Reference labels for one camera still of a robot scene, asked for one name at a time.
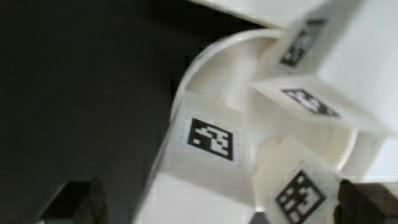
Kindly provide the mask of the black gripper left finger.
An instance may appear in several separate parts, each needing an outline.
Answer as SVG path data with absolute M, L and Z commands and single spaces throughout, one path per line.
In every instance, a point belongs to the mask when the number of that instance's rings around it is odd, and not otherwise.
M 108 224 L 107 194 L 98 178 L 62 185 L 39 221 L 41 224 Z

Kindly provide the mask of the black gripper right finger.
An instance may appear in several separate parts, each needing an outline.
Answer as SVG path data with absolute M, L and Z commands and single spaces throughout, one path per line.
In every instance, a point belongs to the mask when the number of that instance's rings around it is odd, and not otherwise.
M 334 224 L 398 224 L 398 196 L 380 183 L 341 180 Z

